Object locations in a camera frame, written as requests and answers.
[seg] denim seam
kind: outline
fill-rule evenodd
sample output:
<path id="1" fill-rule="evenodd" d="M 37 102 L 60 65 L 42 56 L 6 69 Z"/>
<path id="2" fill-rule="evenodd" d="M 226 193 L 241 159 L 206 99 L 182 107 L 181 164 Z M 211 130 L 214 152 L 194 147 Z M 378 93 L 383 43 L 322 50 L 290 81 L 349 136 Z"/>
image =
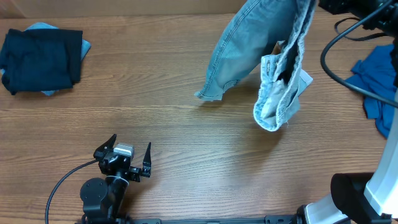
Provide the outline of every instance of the denim seam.
<path id="1" fill-rule="evenodd" d="M 238 29 L 239 25 L 241 24 L 241 22 L 243 21 L 243 19 L 249 14 L 249 12 L 251 12 L 253 10 L 254 7 L 256 7 L 259 4 L 260 0 L 257 0 L 257 2 L 255 2 L 250 8 L 248 8 L 242 15 L 242 17 L 239 19 L 239 21 L 236 23 L 236 26 L 234 27 L 233 30 L 231 30 L 231 32 L 227 35 L 226 40 L 224 41 L 223 45 L 221 46 L 221 50 L 220 53 L 218 54 L 216 61 L 214 62 L 214 66 L 213 66 L 213 71 L 210 74 L 210 78 L 209 78 L 209 83 L 207 83 L 206 88 L 203 90 L 203 92 L 207 92 L 208 89 L 210 88 L 210 85 L 213 81 L 213 77 L 214 74 L 216 73 L 216 67 L 218 65 L 218 62 L 220 61 L 221 55 L 223 54 L 226 45 L 229 43 L 229 41 L 231 40 L 233 34 L 235 33 L 236 29 Z"/>

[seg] black wire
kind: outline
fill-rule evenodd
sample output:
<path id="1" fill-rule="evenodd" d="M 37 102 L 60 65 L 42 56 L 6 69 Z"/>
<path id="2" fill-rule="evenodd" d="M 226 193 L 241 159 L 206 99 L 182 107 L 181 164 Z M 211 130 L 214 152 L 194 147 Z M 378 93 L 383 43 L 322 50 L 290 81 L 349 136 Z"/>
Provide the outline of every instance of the black wire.
<path id="1" fill-rule="evenodd" d="M 337 34 L 340 34 L 340 31 L 338 30 L 338 26 L 342 22 L 347 21 L 349 19 L 360 21 L 360 19 L 357 18 L 357 17 L 349 17 L 349 18 L 345 18 L 345 19 L 342 19 L 342 20 L 336 22 L 335 31 L 336 31 Z M 366 37 L 347 37 L 347 36 L 344 36 L 344 38 L 346 38 L 348 40 L 353 40 L 353 41 L 365 41 L 365 40 L 371 40 L 371 39 L 375 39 L 375 38 L 379 38 L 379 37 L 385 37 L 385 36 L 387 36 L 387 34 L 385 32 L 380 32 L 380 33 L 377 33 L 377 34 L 367 35 Z"/>
<path id="2" fill-rule="evenodd" d="M 55 194 L 55 192 L 57 191 L 57 189 L 59 188 L 59 186 L 62 184 L 62 182 L 63 182 L 67 177 L 69 177 L 72 173 L 74 173 L 74 172 L 80 170 L 80 169 L 83 168 L 83 167 L 86 167 L 86 166 L 88 166 L 88 165 L 91 165 L 91 164 L 93 164 L 93 163 L 95 163 L 95 162 L 98 162 L 98 161 L 95 159 L 95 160 L 93 160 L 93 161 L 87 162 L 87 163 L 85 163 L 85 164 L 83 164 L 83 165 L 80 165 L 80 166 L 74 168 L 73 170 L 69 171 L 69 173 L 67 173 L 66 175 L 64 175 L 64 176 L 60 179 L 60 181 L 58 181 L 58 183 L 55 185 L 54 189 L 52 190 L 52 192 L 51 192 L 51 194 L 50 194 L 50 197 L 49 197 L 49 200 L 47 201 L 47 206 L 45 207 L 45 216 L 44 216 L 45 224 L 49 224 L 49 210 L 50 210 L 51 199 L 52 199 L 52 197 L 54 196 L 54 194 Z"/>
<path id="3" fill-rule="evenodd" d="M 377 14 L 379 14 L 381 11 L 385 10 L 385 8 L 387 8 L 389 5 L 391 5 L 394 2 L 394 0 L 389 0 L 388 2 L 384 3 L 381 7 L 379 7 L 378 9 L 376 9 L 374 12 L 370 13 L 370 15 L 366 16 L 364 19 L 362 19 L 361 21 L 355 23 L 354 25 L 352 25 L 350 28 L 346 29 L 344 32 L 342 32 L 341 34 L 337 35 L 337 37 L 335 37 L 333 40 L 330 41 L 330 43 L 328 45 L 326 45 L 326 47 L 323 49 L 322 54 L 321 54 L 321 66 L 324 69 L 324 71 L 326 72 L 326 74 L 328 74 L 330 76 L 330 78 L 332 78 L 334 81 L 342 84 L 343 86 L 349 88 L 350 90 L 356 91 L 362 95 L 368 96 L 370 98 L 374 98 L 376 100 L 379 100 L 385 104 L 391 105 L 395 108 L 398 108 L 398 102 L 395 102 L 394 100 L 389 100 L 385 97 L 379 96 L 377 94 L 374 94 L 370 91 L 366 91 L 362 88 L 356 87 L 346 81 L 344 81 L 342 78 L 338 77 L 336 74 L 334 74 L 326 65 L 326 54 L 328 53 L 328 51 L 330 50 L 330 48 L 337 42 L 339 41 L 341 38 L 343 38 L 345 35 L 349 34 L 351 31 L 355 30 L 355 28 L 359 27 L 360 25 L 364 24 L 366 21 L 370 20 L 372 17 L 376 16 Z"/>

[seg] dark folded cloth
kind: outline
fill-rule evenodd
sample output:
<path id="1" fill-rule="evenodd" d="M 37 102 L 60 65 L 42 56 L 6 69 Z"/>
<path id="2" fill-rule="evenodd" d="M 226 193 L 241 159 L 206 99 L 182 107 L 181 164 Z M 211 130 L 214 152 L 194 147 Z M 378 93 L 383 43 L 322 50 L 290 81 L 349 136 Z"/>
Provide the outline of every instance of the dark folded cloth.
<path id="1" fill-rule="evenodd" d="M 13 95 L 72 88 L 80 81 L 82 35 L 78 30 L 10 29 L 0 52 L 3 85 Z"/>

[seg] wooden table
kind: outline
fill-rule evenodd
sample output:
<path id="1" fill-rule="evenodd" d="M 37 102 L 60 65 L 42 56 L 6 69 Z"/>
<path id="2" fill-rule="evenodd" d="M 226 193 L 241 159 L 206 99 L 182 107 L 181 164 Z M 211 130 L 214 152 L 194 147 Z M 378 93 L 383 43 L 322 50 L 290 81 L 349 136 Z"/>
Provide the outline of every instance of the wooden table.
<path id="1" fill-rule="evenodd" d="M 3 19 L 24 30 L 43 21 L 83 30 L 92 48 L 72 90 L 9 94 L 0 87 L 0 223 L 43 223 L 48 196 L 72 168 L 92 159 L 113 133 L 135 145 L 141 166 L 152 141 L 152 177 L 132 183 L 123 209 L 134 218 L 233 218 L 294 213 L 329 192 L 338 172 L 372 172 L 386 140 L 367 120 L 362 96 L 332 81 L 319 57 L 347 15 L 315 14 L 303 68 L 314 78 L 300 96 L 301 110 L 279 131 L 252 117 L 259 89 L 256 69 L 222 102 L 193 96 L 203 87 L 218 38 L 233 17 L 141 16 L 73 19 Z M 356 35 L 367 34 L 359 31 Z M 342 40 L 327 62 L 349 70 L 376 45 Z M 98 166 L 68 178 L 55 194 L 50 223 L 81 217 L 81 185 L 103 177 Z"/>

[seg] silver metal part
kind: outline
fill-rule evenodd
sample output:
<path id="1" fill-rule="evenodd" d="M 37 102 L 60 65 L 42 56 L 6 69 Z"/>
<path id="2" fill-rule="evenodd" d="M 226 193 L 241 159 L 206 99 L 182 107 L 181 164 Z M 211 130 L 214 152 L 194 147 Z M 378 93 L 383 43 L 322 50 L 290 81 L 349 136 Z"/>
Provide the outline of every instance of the silver metal part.
<path id="1" fill-rule="evenodd" d="M 113 152 L 129 156 L 132 159 L 134 155 L 134 146 L 126 143 L 118 143 L 114 148 Z"/>

